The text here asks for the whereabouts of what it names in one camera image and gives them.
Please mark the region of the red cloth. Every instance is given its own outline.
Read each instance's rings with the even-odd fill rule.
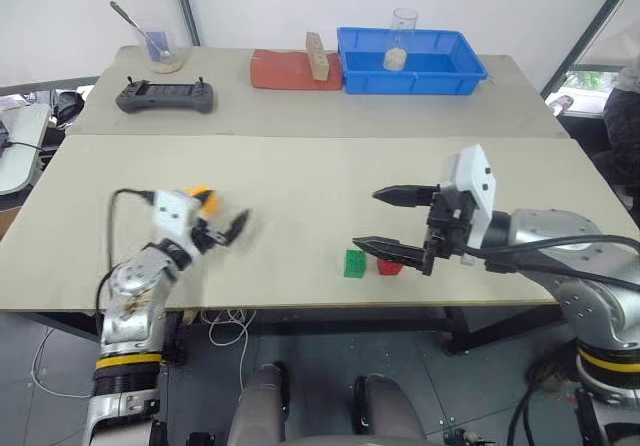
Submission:
[[[311,75],[306,52],[278,53],[256,49],[251,58],[251,85],[266,89],[304,89],[330,91],[342,89],[342,68],[338,53],[327,54],[329,77],[316,81]]]

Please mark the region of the power cord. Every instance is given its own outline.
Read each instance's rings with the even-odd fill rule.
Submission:
[[[5,148],[8,148],[10,146],[15,146],[15,145],[28,146],[30,148],[37,149],[38,151],[44,151],[44,149],[42,149],[40,146],[36,146],[35,144],[23,143],[21,141],[9,141],[5,143]]]
[[[138,196],[143,198],[149,204],[153,204],[153,200],[155,198],[155,193],[153,191],[146,191],[140,189],[131,189],[131,188],[121,188],[113,193],[111,193],[111,197],[109,198],[109,210],[107,212],[107,273],[102,277],[98,287],[96,289],[95,296],[95,317],[96,317],[96,332],[98,333],[98,337],[102,335],[102,313],[100,312],[100,295],[102,294],[102,289],[104,285],[107,283],[107,280],[111,276],[115,266],[113,264],[113,243],[114,243],[114,233],[113,226],[115,222],[115,211],[116,211],[116,201],[118,196],[121,194],[131,194],[134,196]]]
[[[622,244],[635,249],[640,253],[640,241],[635,239],[625,238],[624,236],[616,236],[613,234],[585,234],[582,236],[564,236],[561,238],[543,239],[540,241],[531,241],[529,243],[512,244],[509,246],[497,246],[493,248],[472,248],[467,246],[462,241],[459,246],[464,247],[463,251],[467,254],[472,254],[478,258],[489,259],[496,254],[511,254],[511,253],[525,253],[529,251],[539,251],[545,248],[554,248],[557,246],[568,246],[571,244],[585,244],[585,243],[609,243],[609,244]]]
[[[33,382],[35,383],[36,386],[38,386],[40,389],[42,389],[43,391],[53,395],[53,396],[58,396],[60,398],[75,398],[75,399],[89,399],[91,397],[90,394],[88,395],[78,395],[78,394],[67,394],[67,393],[59,393],[57,391],[53,391],[52,389],[49,389],[48,387],[46,387],[44,384],[42,384],[42,382],[40,381],[40,378],[38,378],[38,372],[37,369],[39,367],[39,362],[42,358],[42,353],[44,351],[44,345],[47,342],[47,339],[49,339],[49,336],[51,336],[51,334],[55,331],[55,329],[49,329],[49,331],[47,331],[47,334],[44,335],[44,338],[42,338],[42,341],[40,342],[40,345],[38,346],[38,349],[36,349],[36,354],[33,357],[33,362],[31,363],[31,379],[33,379]]]
[[[522,396],[522,399],[511,416],[507,435],[507,446],[514,445],[516,428],[520,416],[522,416],[527,443],[529,446],[535,446],[529,421],[529,403],[531,402],[531,398],[537,391],[548,389],[549,384],[547,382],[550,380],[556,383],[567,380],[578,380],[578,371],[575,366],[576,350],[577,342],[574,339],[557,347],[529,368],[526,375],[528,384],[527,391]]]
[[[131,194],[143,198],[149,204],[153,204],[155,193],[153,191],[145,191],[140,189],[121,188],[111,193],[109,199],[109,211],[107,213],[107,269],[113,269],[113,223],[116,209],[116,201],[121,194]]]
[[[583,236],[565,236],[562,238],[544,239],[541,241],[531,241],[529,243],[514,244],[510,246],[498,246],[493,248],[472,248],[464,243],[464,230],[458,229],[459,234],[453,237],[453,241],[457,250],[470,254],[480,259],[500,260],[500,264],[513,268],[513,271],[529,271],[547,274],[558,274],[572,278],[585,279],[588,281],[596,281],[599,283],[610,284],[620,288],[629,289],[631,291],[640,292],[640,286],[630,281],[625,281],[601,274],[589,273],[587,271],[579,271],[561,266],[551,266],[542,264],[519,263],[516,260],[507,261],[505,255],[525,253],[530,251],[539,251],[541,249],[552,248],[557,246],[567,246],[570,244],[585,243],[610,243],[622,244],[629,246],[640,252],[640,242],[635,239],[625,238],[624,236],[614,236],[610,234],[588,234]]]
[[[71,438],[73,438],[74,436],[82,433],[83,431],[84,431],[84,426],[82,428],[80,428],[80,429],[77,429],[76,431],[74,431],[73,433],[69,434],[68,436],[65,436],[62,439],[58,439],[57,441],[54,441],[53,443],[49,443],[49,446],[57,446],[58,444],[66,443]]]
[[[227,315],[228,319],[223,319],[223,314]],[[216,318],[211,321],[207,318],[207,314],[204,311],[200,311],[200,319],[203,323],[209,325],[209,341],[214,346],[218,347],[226,347],[236,344],[244,337],[244,346],[242,347],[242,354],[240,355],[240,365],[238,366],[238,378],[240,379],[240,390],[244,391],[244,380],[242,379],[242,365],[244,364],[244,357],[247,354],[247,345],[249,344],[249,326],[253,322],[256,317],[257,311],[254,309],[253,314],[249,315],[249,313],[244,309],[227,309],[224,311],[220,311]],[[235,324],[240,327],[240,332],[238,335],[232,339],[231,341],[220,342],[216,341],[213,338],[213,331],[216,326],[221,326],[223,324]]]

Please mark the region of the black cable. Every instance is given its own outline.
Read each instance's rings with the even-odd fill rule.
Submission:
[[[115,215],[116,200],[120,194],[132,194],[144,198],[148,203],[153,204],[153,191],[143,191],[139,189],[122,188],[111,194],[109,200],[109,211],[107,212],[107,269],[113,269],[113,219]]]
[[[568,246],[570,244],[585,243],[610,243],[623,244],[629,246],[640,253],[640,241],[625,238],[624,236],[616,236],[612,234],[585,234],[582,236],[564,236],[561,238],[543,239],[540,241],[531,241],[523,244],[513,244],[510,246],[497,246],[493,248],[472,248],[467,246],[460,238],[460,249],[467,254],[471,254],[478,258],[489,259],[490,256],[496,254],[526,253],[529,251],[538,251],[545,248],[553,248],[556,246]]]
[[[6,146],[14,146],[16,144],[20,146],[29,146],[30,148],[37,149],[38,151],[44,151],[44,149],[42,149],[40,146],[36,146],[35,144],[23,143],[21,141],[9,141]]]
[[[107,279],[111,276],[113,272],[114,264],[113,264],[113,223],[115,216],[115,206],[116,200],[120,194],[132,194],[134,196],[139,196],[143,198],[150,204],[153,204],[154,192],[153,191],[144,191],[139,189],[130,189],[130,188],[121,188],[117,191],[114,191],[111,194],[111,198],[109,199],[109,210],[107,212],[107,274],[105,274],[100,280],[100,284],[96,289],[96,297],[95,297],[95,316],[96,316],[96,332],[98,333],[98,337],[102,335],[102,313],[100,312],[100,294],[102,293],[102,288],[107,282]]]
[[[80,428],[79,430],[77,430],[76,432],[71,433],[69,436],[66,436],[66,437],[64,437],[62,439],[58,439],[57,441],[54,441],[53,443],[49,443],[49,446],[57,446],[58,444],[66,443],[68,440],[73,438],[75,435],[80,434],[83,431],[84,431],[84,426],[82,428]]]
[[[522,411],[524,410],[524,408],[529,404],[529,401],[531,400],[533,393],[535,393],[537,390],[538,390],[537,384],[530,384],[529,387],[527,388],[527,391],[524,393],[524,396],[522,396],[522,399],[518,403],[518,406],[516,407],[515,411],[513,412],[513,415],[511,416],[511,421],[509,422],[509,434],[507,436],[507,446],[514,446],[515,444],[514,441],[516,437],[516,427],[518,426],[518,420],[520,419],[520,415],[522,414]]]
[[[565,236],[563,238],[552,238],[552,239],[544,239],[542,241],[532,241],[530,243],[516,244],[512,246],[499,246],[495,248],[472,248],[471,246],[467,246],[464,244],[464,240],[462,238],[462,234],[464,231],[462,229],[459,230],[460,235],[454,237],[455,247],[462,251],[463,253],[470,254],[471,256],[476,256],[481,259],[495,259],[495,256],[502,256],[500,258],[501,263],[505,265],[512,266],[517,271],[530,271],[537,273],[548,273],[548,274],[558,274],[562,276],[568,276],[571,278],[585,279],[588,281],[596,281],[600,283],[610,284],[612,286],[618,286],[620,288],[629,289],[631,291],[640,292],[640,285],[632,283],[630,281],[625,281],[623,279],[612,278],[609,276],[603,276],[601,274],[588,273],[586,271],[579,271],[566,267],[557,267],[557,266],[549,266],[542,264],[522,264],[514,261],[509,264],[505,261],[503,255],[509,253],[523,253],[528,251],[538,251],[539,249],[549,248],[553,246],[564,246],[568,244],[583,244],[583,243],[616,243],[616,244],[624,244],[626,246],[630,246],[632,248],[637,249],[640,252],[640,242],[625,238],[624,236],[613,236],[613,235],[584,235],[584,236]]]
[[[111,273],[113,269],[110,269],[107,274],[105,274],[100,280],[100,284],[98,285],[98,289],[96,289],[96,298],[95,298],[95,316],[96,316],[96,333],[98,334],[98,340],[100,336],[102,336],[102,313],[100,312],[100,295],[102,294],[102,288],[107,283],[109,277],[111,277]]]
[[[612,278],[610,276],[603,276],[601,274],[588,273],[586,271],[578,271],[570,268],[563,268],[557,266],[549,266],[542,264],[518,264],[514,265],[519,271],[530,271],[535,273],[548,273],[558,274],[561,276],[569,276],[570,278],[586,279],[588,281],[596,281],[598,283],[609,284],[611,286],[618,286],[619,288],[629,289],[640,293],[640,285],[625,281],[623,279]]]
[[[529,422],[529,401],[524,405],[522,410],[522,425],[524,426],[524,434],[527,435],[527,442],[529,446],[535,446],[536,442],[533,440],[533,433],[531,432],[531,423]]]

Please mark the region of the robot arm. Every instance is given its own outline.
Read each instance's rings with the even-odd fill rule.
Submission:
[[[216,245],[229,246],[248,218],[245,211],[224,232],[199,212],[211,206],[211,191],[190,196],[156,191],[157,243],[116,266],[106,279],[111,299],[93,376],[84,446],[166,444],[166,426],[153,420],[160,408],[158,373],[165,337],[165,306],[181,271]]]
[[[488,271],[520,272],[544,287],[579,341],[583,401],[598,423],[590,444],[610,444],[608,424],[640,426],[640,243],[602,236],[589,219],[567,211],[494,212],[494,194],[484,152],[467,148],[448,160],[439,186],[391,186],[373,195],[395,206],[430,206],[423,247],[377,236],[354,243],[425,275],[436,258],[460,255],[464,264],[481,258]]]

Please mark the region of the black controller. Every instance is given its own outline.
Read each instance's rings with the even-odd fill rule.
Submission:
[[[132,81],[116,97],[116,104],[125,113],[148,108],[190,108],[201,113],[213,109],[213,88],[202,80],[195,84],[157,84]]]

